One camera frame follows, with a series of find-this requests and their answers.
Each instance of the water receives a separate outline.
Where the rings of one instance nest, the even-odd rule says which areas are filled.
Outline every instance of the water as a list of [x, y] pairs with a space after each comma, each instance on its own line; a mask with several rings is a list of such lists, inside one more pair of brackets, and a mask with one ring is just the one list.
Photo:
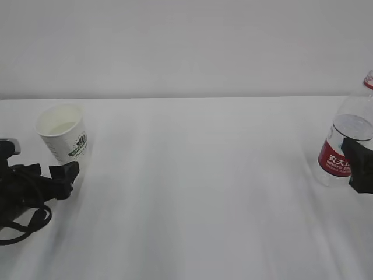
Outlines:
[[[367, 120], [354, 115], [339, 115], [333, 122], [334, 128], [331, 129], [328, 139], [329, 144], [339, 154], [343, 154], [340, 150], [340, 144], [344, 137], [353, 138], [362, 145], [366, 145], [373, 138], [373, 125]], [[338, 177], [324, 171], [316, 162], [314, 166], [314, 176], [323, 185], [340, 186], [347, 184], [349, 177]]]
[[75, 122], [66, 122], [64, 124], [60, 124], [59, 126], [53, 128], [49, 133], [50, 135], [61, 134], [69, 130], [75, 125]]

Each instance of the cup logo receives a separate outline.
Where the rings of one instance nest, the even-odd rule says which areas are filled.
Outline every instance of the cup logo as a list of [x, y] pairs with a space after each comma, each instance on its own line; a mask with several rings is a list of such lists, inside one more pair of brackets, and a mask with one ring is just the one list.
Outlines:
[[83, 131], [78, 139], [74, 142], [74, 150], [69, 153], [70, 157], [77, 158], [80, 156], [87, 147], [87, 134]]

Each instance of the white wall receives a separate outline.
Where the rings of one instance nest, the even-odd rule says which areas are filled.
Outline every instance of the white wall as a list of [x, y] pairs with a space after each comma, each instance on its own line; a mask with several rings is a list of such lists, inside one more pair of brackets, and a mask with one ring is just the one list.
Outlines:
[[371, 0], [0, 2], [0, 97], [338, 95], [373, 68]]

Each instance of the black clamp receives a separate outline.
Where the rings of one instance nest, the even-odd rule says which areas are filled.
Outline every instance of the black clamp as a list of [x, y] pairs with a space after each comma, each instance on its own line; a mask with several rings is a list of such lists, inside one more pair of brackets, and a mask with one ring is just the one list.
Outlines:
[[359, 194], [373, 194], [373, 151], [351, 138], [345, 138], [341, 150], [350, 163], [350, 186]]

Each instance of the red bottle label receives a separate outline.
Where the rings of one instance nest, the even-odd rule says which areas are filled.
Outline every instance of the red bottle label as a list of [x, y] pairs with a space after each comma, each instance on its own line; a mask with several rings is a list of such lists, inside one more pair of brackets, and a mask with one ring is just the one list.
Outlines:
[[318, 162], [326, 172], [337, 177], [351, 176], [349, 161], [342, 155], [338, 154], [325, 140], [321, 149]]

